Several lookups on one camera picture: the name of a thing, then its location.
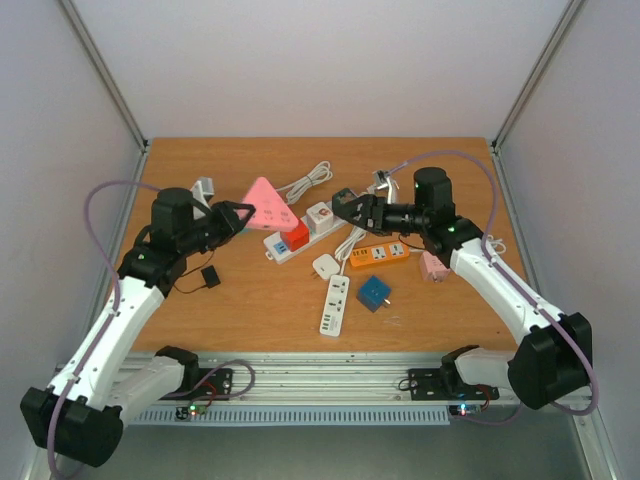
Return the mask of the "pink triangular power strip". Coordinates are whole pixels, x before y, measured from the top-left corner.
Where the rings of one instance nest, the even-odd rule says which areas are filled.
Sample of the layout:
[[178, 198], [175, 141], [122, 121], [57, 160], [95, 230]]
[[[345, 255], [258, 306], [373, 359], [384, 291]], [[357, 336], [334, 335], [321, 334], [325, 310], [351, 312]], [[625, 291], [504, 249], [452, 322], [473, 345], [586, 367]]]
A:
[[255, 180], [241, 203], [255, 209], [253, 213], [247, 209], [237, 211], [238, 216], [247, 221], [247, 228], [291, 232], [299, 224], [298, 217], [265, 177]]

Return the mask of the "white cube adapter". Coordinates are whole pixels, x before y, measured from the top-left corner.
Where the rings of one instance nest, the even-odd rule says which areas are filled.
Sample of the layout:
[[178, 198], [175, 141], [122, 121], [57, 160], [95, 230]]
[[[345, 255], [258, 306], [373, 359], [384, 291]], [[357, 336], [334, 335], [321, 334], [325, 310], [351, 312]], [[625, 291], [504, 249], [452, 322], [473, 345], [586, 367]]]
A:
[[325, 202], [318, 202], [306, 210], [307, 225], [314, 234], [328, 231], [334, 223], [334, 214]]

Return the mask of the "long white multicolour power strip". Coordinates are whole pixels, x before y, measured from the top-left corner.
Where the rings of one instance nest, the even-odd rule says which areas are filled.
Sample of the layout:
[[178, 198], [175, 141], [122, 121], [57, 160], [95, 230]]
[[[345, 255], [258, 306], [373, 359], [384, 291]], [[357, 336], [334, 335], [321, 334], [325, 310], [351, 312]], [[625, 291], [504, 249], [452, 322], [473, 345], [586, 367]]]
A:
[[345, 225], [344, 220], [334, 215], [329, 204], [318, 202], [299, 218], [299, 224], [293, 231], [276, 232], [266, 237], [263, 240], [265, 255], [269, 260], [282, 264]]

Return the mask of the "red cube adapter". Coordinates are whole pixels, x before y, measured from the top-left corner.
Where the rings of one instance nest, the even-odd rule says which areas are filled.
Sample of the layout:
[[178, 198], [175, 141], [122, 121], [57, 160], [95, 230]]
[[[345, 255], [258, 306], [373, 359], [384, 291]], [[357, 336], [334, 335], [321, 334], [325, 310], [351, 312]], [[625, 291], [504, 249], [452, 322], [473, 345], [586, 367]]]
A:
[[282, 232], [280, 236], [287, 249], [295, 252], [309, 243], [310, 231], [306, 223], [300, 219], [293, 230]]

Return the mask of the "blue cube adapter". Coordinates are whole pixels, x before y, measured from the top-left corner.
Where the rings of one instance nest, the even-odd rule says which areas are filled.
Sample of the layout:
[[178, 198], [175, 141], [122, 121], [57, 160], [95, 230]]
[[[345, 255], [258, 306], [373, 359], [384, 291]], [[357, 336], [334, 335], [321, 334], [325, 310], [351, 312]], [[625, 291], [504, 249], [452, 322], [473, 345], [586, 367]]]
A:
[[369, 277], [359, 288], [356, 298], [370, 312], [377, 312], [389, 303], [391, 287], [377, 276]]

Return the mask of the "dark green cube adapter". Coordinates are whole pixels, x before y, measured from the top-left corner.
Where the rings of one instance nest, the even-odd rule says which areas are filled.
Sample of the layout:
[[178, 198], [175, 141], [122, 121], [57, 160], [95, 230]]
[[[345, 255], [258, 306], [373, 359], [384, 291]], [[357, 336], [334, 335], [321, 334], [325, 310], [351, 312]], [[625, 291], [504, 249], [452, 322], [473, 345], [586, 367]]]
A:
[[355, 200], [358, 195], [350, 188], [343, 188], [332, 196], [332, 208], [336, 209], [340, 205], [347, 204]]

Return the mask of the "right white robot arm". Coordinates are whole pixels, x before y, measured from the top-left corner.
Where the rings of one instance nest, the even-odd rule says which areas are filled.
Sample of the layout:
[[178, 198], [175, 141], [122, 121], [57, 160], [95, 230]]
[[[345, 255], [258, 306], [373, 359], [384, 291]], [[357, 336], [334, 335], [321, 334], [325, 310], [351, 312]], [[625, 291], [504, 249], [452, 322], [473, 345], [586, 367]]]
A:
[[331, 206], [338, 218], [369, 233], [420, 236], [425, 249], [472, 286], [507, 326], [517, 344], [515, 353], [478, 346], [451, 353], [442, 360], [444, 390], [459, 397], [475, 385], [509, 389], [526, 407], [538, 410], [587, 387], [591, 403], [581, 412], [592, 412], [599, 387], [589, 321], [546, 301], [495, 253], [485, 231], [457, 214], [452, 183], [443, 169], [420, 168], [413, 182], [411, 204], [339, 191]]

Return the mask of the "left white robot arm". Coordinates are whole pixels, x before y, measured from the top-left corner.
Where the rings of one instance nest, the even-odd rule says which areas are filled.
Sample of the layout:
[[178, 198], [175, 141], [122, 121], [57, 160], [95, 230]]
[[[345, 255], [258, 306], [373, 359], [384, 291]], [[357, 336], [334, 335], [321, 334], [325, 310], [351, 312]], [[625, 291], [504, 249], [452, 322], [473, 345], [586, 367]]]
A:
[[188, 258], [228, 243], [255, 212], [250, 204], [231, 201], [207, 205], [185, 188], [158, 191], [149, 224], [121, 266], [110, 270], [112, 293], [84, 341], [46, 388], [29, 388], [20, 402], [54, 478], [63, 476], [56, 465], [59, 456], [103, 465], [125, 426], [158, 400], [232, 398], [227, 387], [214, 383], [228, 381], [230, 362], [205, 371], [196, 354], [178, 347], [160, 349], [127, 380], [114, 380], [142, 327], [185, 272]]

